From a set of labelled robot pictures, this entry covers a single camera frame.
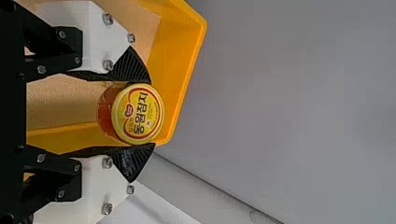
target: yellow container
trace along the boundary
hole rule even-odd
[[[114,5],[119,1],[95,1],[116,15]],[[206,21],[184,0],[136,0],[161,17],[149,53],[147,67],[153,87],[163,98],[165,120],[157,146],[168,143],[174,134],[180,108],[189,85],[192,70],[202,46]],[[122,143],[105,137],[96,122],[32,130],[28,143],[56,153],[65,153],[94,146],[120,146]]]

